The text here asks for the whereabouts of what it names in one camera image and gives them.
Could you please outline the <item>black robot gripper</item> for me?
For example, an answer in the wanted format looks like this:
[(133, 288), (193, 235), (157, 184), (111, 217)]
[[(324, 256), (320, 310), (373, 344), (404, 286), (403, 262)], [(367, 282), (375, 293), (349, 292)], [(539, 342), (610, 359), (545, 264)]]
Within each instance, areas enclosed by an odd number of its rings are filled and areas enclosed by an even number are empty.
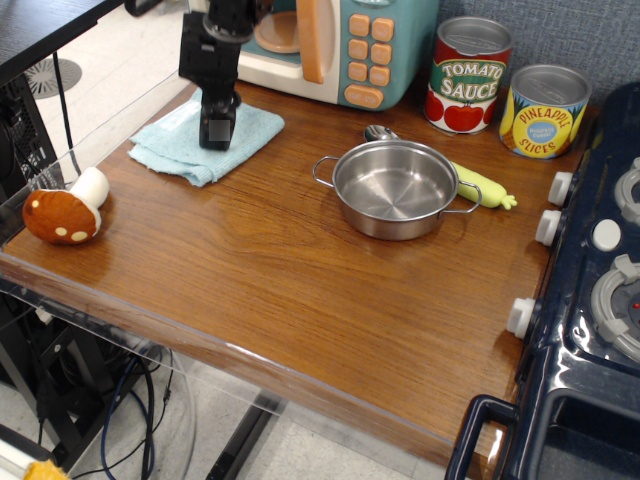
[[(227, 151), (235, 129), (236, 109), (241, 103), (235, 92), (240, 46), (212, 37), (204, 20), (202, 12), (183, 15), (178, 72), (202, 91), (200, 147)], [(212, 118), (210, 132), (209, 118)]]

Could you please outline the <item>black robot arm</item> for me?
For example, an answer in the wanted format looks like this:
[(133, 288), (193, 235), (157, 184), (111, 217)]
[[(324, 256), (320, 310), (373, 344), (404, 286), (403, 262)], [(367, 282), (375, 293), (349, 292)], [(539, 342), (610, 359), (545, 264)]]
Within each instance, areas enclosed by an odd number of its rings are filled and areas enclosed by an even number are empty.
[(230, 147), (241, 105), (235, 90), (241, 46), (271, 11), (270, 1), (211, 1), (207, 12), (183, 16), (179, 75), (201, 90), (199, 145), (204, 149)]

